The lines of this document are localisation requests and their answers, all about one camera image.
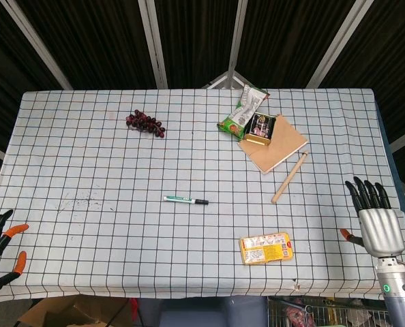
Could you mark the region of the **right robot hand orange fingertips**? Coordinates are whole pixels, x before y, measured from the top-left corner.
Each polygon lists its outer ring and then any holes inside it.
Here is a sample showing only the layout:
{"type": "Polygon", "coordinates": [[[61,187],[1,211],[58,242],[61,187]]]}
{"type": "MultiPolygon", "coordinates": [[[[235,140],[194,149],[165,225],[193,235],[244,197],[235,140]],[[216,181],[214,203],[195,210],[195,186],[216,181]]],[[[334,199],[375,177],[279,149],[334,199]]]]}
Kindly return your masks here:
{"type": "Polygon", "coordinates": [[[347,229],[340,233],[350,243],[362,246],[374,258],[390,258],[405,250],[404,239],[395,211],[384,187],[354,177],[345,182],[359,218],[361,235],[355,236],[347,229]]]}

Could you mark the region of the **brown cardboard box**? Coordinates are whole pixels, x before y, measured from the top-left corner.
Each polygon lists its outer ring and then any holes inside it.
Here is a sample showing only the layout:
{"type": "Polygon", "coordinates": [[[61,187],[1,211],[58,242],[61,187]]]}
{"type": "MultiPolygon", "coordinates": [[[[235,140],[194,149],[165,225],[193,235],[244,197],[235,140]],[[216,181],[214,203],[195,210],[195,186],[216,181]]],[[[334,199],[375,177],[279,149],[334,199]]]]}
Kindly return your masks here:
{"type": "Polygon", "coordinates": [[[45,298],[18,321],[28,327],[132,327],[137,317],[129,298],[76,295],[45,298]]]}

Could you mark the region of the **wooden rolling stick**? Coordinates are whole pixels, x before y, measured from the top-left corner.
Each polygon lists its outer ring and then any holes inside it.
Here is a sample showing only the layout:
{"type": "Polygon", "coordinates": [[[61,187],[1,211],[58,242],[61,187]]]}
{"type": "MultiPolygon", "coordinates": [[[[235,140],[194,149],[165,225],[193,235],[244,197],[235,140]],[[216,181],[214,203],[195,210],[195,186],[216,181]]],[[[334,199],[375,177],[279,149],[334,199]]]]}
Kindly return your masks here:
{"type": "Polygon", "coordinates": [[[280,196],[283,194],[284,190],[287,188],[288,184],[291,182],[297,171],[300,169],[302,166],[303,162],[308,156],[308,152],[304,152],[302,156],[299,158],[298,162],[294,165],[292,170],[289,172],[288,176],[285,178],[284,182],[280,185],[278,190],[276,191],[275,195],[272,197],[271,202],[275,204],[280,196]]]}

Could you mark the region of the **yellow food package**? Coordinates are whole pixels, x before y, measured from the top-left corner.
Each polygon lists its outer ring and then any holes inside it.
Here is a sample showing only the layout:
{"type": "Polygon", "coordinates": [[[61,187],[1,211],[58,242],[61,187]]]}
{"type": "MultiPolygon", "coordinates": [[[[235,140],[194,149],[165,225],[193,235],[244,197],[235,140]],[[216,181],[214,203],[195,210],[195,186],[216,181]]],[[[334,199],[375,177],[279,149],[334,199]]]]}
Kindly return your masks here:
{"type": "Polygon", "coordinates": [[[239,246],[245,265],[266,264],[293,258],[292,243],[285,232],[241,238],[239,246]]]}

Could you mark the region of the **brown kraft notebook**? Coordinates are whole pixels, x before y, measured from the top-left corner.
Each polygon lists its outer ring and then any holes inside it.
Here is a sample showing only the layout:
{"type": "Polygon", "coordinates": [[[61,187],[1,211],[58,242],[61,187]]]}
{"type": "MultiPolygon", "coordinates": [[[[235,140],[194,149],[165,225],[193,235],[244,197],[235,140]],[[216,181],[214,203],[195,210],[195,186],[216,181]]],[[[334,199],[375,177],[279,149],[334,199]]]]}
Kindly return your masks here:
{"type": "Polygon", "coordinates": [[[300,134],[282,115],[277,115],[271,142],[268,145],[241,140],[239,146],[252,163],[263,174],[267,174],[307,143],[305,136],[300,134]]]}

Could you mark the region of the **white black checkered tablecloth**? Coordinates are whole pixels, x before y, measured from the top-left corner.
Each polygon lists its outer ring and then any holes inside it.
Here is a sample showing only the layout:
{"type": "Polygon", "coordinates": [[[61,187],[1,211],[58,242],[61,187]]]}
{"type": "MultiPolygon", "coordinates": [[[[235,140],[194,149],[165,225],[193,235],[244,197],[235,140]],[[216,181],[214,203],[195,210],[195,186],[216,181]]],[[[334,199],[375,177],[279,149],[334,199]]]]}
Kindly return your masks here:
{"type": "Polygon", "coordinates": [[[375,259],[346,242],[360,233],[345,182],[381,183],[397,211],[394,167],[369,89],[271,89],[260,111],[307,138],[300,155],[263,174],[218,129],[238,90],[41,91],[22,97],[0,171],[7,227],[28,224],[3,252],[24,273],[0,301],[95,294],[143,298],[230,295],[379,298],[375,259]],[[164,138],[129,128],[135,110],[164,138]],[[164,196],[208,205],[163,201],[164,196]],[[290,260],[245,265],[241,238],[285,232],[290,260]]]}

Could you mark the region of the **black gold luncheon meat can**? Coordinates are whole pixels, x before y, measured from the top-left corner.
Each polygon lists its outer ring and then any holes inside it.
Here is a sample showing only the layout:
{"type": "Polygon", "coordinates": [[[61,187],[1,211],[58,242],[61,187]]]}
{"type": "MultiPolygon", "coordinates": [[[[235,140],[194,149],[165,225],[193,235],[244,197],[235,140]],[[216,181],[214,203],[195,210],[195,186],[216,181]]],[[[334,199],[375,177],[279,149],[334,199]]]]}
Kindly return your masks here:
{"type": "Polygon", "coordinates": [[[260,145],[269,145],[271,143],[275,122],[275,116],[269,116],[259,112],[254,113],[253,117],[245,126],[243,139],[260,145]]]}

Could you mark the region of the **green snack bag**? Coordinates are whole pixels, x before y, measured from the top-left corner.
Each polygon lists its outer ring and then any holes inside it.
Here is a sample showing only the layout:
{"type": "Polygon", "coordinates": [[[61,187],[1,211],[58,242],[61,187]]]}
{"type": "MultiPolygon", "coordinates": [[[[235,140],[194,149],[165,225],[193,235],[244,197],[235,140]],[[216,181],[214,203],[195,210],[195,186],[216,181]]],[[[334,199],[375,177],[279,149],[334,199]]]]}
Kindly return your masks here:
{"type": "Polygon", "coordinates": [[[262,102],[268,97],[268,92],[245,84],[235,109],[223,121],[217,124],[218,129],[242,140],[245,135],[246,125],[250,122],[262,102]]]}

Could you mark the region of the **blue plastic stool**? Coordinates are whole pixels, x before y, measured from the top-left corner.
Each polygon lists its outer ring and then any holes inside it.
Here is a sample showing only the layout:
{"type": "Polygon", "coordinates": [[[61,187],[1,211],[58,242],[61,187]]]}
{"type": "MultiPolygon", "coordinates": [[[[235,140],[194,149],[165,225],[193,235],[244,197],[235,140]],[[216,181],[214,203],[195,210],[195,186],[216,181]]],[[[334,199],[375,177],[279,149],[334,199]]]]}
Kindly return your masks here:
{"type": "Polygon", "coordinates": [[[165,300],[159,327],[268,327],[262,296],[227,296],[165,300]]]}

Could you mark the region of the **dark red grape bunch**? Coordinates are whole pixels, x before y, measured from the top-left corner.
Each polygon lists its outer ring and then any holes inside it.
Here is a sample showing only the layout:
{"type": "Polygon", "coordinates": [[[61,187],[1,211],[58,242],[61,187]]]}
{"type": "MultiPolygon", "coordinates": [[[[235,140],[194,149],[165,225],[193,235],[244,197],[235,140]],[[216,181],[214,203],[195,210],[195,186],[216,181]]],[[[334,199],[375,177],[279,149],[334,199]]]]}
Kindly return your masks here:
{"type": "Polygon", "coordinates": [[[166,128],[154,116],[146,115],[144,112],[135,110],[125,118],[125,123],[129,128],[140,132],[153,134],[157,138],[164,138],[166,128]]]}

